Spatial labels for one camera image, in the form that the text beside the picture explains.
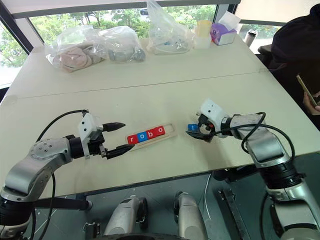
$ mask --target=person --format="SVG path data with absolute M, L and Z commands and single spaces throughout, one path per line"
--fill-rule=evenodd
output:
M 270 71 L 320 130 L 320 107 L 314 107 L 297 81 L 301 72 L 313 75 L 320 84 L 320 3 L 310 14 L 289 21 L 272 41 Z

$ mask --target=blue block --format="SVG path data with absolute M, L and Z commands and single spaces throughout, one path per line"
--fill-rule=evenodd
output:
M 148 137 L 147 137 L 147 132 L 146 131 L 143 131 L 143 132 L 139 132 L 137 134 L 138 136 L 138 142 L 141 143 L 141 142 L 144 142 L 144 141 L 147 141 L 148 140 Z
M 191 132 L 198 132 L 199 128 L 197 124 L 188 124 L 188 130 Z

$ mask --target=clear plastic bag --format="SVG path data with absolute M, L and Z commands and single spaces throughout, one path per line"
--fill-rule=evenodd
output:
M 45 57 L 54 67 L 67 72 L 101 62 L 106 52 L 99 32 L 91 25 L 68 28 L 51 45 L 45 44 Z
M 137 33 L 128 26 L 116 26 L 102 30 L 99 35 L 107 49 L 108 59 L 117 63 L 141 62 L 146 58 Z
M 177 23 L 155 0 L 146 1 L 151 21 L 147 50 L 154 54 L 182 54 L 193 47 L 194 34 Z

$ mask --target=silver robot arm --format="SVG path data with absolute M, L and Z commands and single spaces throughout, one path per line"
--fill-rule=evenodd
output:
M 207 99 L 200 108 L 199 129 L 187 133 L 211 142 L 215 132 L 222 130 L 217 134 L 220 138 L 234 136 L 243 140 L 255 126 L 230 128 L 256 125 L 260 119 L 259 114 L 229 117 L 220 106 Z M 200 130 L 203 125 L 209 133 Z M 281 239 L 288 240 L 302 233 L 304 238 L 299 239 L 320 239 L 320 208 L 278 137 L 260 126 L 247 138 L 245 146 L 266 184 L 268 195 L 274 201 L 270 212 L 274 226 L 281 228 L 277 230 Z
M 27 156 L 9 171 L 0 192 L 0 239 L 20 239 L 27 229 L 36 202 L 52 174 L 73 159 L 101 155 L 111 159 L 129 151 L 134 145 L 125 144 L 108 151 L 102 132 L 124 127 L 123 123 L 100 124 L 99 119 L 86 113 L 78 125 L 80 137 L 69 135 L 36 142 Z

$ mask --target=tissue box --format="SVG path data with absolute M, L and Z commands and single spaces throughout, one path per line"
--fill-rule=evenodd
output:
M 212 41 L 214 41 L 215 44 L 220 46 L 233 43 L 237 31 L 234 29 L 228 30 L 221 23 L 214 23 L 211 26 L 210 34 Z

